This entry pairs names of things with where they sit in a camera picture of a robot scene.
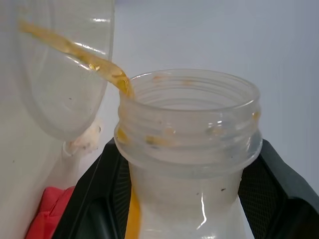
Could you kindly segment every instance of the plastic container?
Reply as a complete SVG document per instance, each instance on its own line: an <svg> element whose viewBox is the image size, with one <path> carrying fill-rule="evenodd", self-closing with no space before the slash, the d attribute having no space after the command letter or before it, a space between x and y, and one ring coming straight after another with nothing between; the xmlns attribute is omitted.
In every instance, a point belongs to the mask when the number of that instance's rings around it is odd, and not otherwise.
<svg viewBox="0 0 319 239"><path fill-rule="evenodd" d="M19 32L19 19L52 29L111 59L114 4L112 0L0 0L3 239L24 238L46 186L74 185L70 171L77 171L78 159L66 167L62 144L91 125L107 85L81 62Z"/></svg>
<svg viewBox="0 0 319 239"><path fill-rule="evenodd" d="M259 91L240 78L166 70L132 79L121 94L116 139L142 211L140 238L245 238L235 201L258 156Z"/></svg>

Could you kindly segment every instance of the yellow liquid stream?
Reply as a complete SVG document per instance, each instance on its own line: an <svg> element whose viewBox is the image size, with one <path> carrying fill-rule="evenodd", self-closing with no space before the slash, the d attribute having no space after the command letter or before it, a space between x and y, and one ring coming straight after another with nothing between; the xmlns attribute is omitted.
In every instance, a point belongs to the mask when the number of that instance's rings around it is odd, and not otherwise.
<svg viewBox="0 0 319 239"><path fill-rule="evenodd" d="M25 21L19 22L20 31L25 33L30 33L32 36L43 41L50 47L63 52L65 54L71 55L84 64L87 64L91 70L96 71L103 79L111 82L120 91L134 98L134 90L132 88L130 79L126 76L124 71L115 65L114 63L100 58L86 50L80 48L70 40L60 36L48 29L27 23ZM118 140L122 142L128 142L128 138L125 133L119 128L117 132ZM129 217L127 223L127 229L125 238L126 239L138 239L141 224L141 211L138 199L132 189Z"/></svg>
<svg viewBox="0 0 319 239"><path fill-rule="evenodd" d="M134 91L130 79L126 76L124 71L114 63L82 49L65 37L46 28L27 23L25 21L19 22L19 28L20 31L32 34L32 36L43 41L50 47L65 54L74 56L84 64L88 65L91 70L96 71L103 79L115 85L124 94L132 98L134 97Z"/></svg>

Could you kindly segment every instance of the red object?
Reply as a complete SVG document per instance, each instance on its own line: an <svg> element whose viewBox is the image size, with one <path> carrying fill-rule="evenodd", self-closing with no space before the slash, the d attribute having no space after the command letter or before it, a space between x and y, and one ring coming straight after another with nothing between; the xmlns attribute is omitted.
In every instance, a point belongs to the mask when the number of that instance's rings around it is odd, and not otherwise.
<svg viewBox="0 0 319 239"><path fill-rule="evenodd" d="M44 190L39 211L25 239L51 239L73 193L74 187L61 190L48 187Z"/></svg>

